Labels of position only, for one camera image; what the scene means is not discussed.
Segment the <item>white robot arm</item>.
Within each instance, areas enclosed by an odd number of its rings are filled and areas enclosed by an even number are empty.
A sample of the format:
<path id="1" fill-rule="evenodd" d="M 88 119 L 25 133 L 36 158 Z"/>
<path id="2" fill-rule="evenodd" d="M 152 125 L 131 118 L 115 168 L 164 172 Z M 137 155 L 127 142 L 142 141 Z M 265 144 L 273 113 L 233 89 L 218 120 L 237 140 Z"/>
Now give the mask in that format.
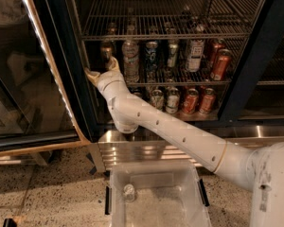
<path id="1" fill-rule="evenodd" d="M 107 102 L 115 127 L 132 133 L 142 126 L 217 176 L 253 193 L 250 227 L 284 227 L 284 142 L 250 149 L 157 110 L 126 86 L 117 64 L 100 73 L 84 69 Z"/>

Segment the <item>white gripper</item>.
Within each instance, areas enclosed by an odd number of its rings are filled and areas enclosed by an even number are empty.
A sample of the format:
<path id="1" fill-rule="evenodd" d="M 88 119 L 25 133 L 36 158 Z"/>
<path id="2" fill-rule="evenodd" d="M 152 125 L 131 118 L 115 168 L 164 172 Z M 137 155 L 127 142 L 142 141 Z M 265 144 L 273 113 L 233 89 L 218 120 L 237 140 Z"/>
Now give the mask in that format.
<path id="1" fill-rule="evenodd" d="M 110 57 L 106 62 L 107 72 L 100 74 L 97 71 L 91 71 L 89 68 L 84 68 L 84 73 L 88 80 L 97 86 L 98 90 L 103 93 L 105 88 L 112 82 L 121 81 L 124 83 L 123 75 L 118 72 L 119 64 L 115 57 Z"/>

